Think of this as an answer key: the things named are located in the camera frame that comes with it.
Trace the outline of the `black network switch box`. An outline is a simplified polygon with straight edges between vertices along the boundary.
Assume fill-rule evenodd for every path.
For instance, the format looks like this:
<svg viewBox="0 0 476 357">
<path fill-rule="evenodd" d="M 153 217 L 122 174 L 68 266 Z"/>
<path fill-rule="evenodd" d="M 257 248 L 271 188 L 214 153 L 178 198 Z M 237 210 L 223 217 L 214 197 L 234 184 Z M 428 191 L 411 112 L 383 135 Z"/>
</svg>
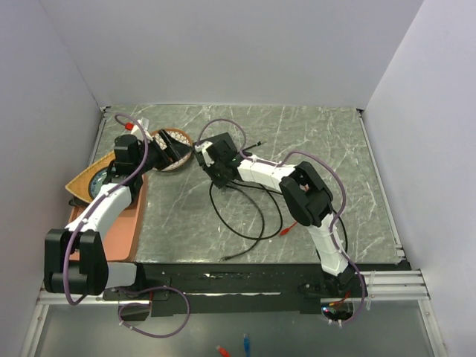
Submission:
<svg viewBox="0 0 476 357">
<path fill-rule="evenodd" d="M 204 139 L 203 141 L 210 141 L 212 144 L 208 147 L 208 154 L 210 158 L 213 160 L 213 164 L 216 164 L 218 162 L 228 162 L 232 158 L 234 158 L 238 151 L 235 143 L 233 142 L 231 136 L 229 133 L 222 133 L 219 135 L 215 135 L 213 137 L 209 137 L 207 139 Z"/>
</svg>

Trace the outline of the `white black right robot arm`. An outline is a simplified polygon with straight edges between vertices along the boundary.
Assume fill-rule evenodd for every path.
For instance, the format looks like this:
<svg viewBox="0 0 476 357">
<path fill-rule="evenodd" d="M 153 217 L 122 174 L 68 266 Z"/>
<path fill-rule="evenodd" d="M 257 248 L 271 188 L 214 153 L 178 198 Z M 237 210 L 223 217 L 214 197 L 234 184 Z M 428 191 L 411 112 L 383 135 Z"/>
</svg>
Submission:
<svg viewBox="0 0 476 357">
<path fill-rule="evenodd" d="M 312 164 L 267 161 L 239 152 L 232 140 L 224 138 L 202 141 L 193 148 L 200 167 L 218 187 L 238 180 L 281 193 L 291 216 L 306 227 L 314 242 L 326 277 L 326 290 L 339 297 L 360 289 L 361 295 L 366 296 L 364 277 L 350 261 L 335 229 L 338 214 L 332 206 L 333 195 Z"/>
</svg>

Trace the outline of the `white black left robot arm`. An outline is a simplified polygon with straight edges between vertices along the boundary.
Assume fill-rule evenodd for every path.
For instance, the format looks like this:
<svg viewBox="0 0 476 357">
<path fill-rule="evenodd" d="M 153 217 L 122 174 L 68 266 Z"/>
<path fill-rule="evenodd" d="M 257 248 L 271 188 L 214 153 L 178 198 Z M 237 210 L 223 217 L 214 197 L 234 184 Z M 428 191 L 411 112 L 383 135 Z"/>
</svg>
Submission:
<svg viewBox="0 0 476 357">
<path fill-rule="evenodd" d="M 103 238 L 138 198 L 144 173 L 166 169 L 190 152 L 189 145 L 163 129 L 156 137 L 117 137 L 114 157 L 97 196 L 73 222 L 63 229 L 50 230 L 45 238 L 46 291 L 84 297 L 120 287 L 129 298 L 141 298 L 147 290 L 147 279 L 137 274 L 135 263 L 109 262 Z"/>
</svg>

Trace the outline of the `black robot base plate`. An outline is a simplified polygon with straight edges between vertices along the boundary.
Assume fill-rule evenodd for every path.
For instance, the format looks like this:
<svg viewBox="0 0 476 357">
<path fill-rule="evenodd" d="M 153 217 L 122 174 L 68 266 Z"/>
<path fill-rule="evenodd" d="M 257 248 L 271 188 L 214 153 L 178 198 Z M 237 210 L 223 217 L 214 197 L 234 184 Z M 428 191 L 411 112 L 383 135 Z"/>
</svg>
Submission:
<svg viewBox="0 0 476 357">
<path fill-rule="evenodd" d="M 154 317 L 178 313 L 321 313 L 325 300 L 363 301 L 363 274 L 337 277 L 318 263 L 140 263 L 135 282 L 110 288 L 107 301 L 149 303 Z"/>
</svg>

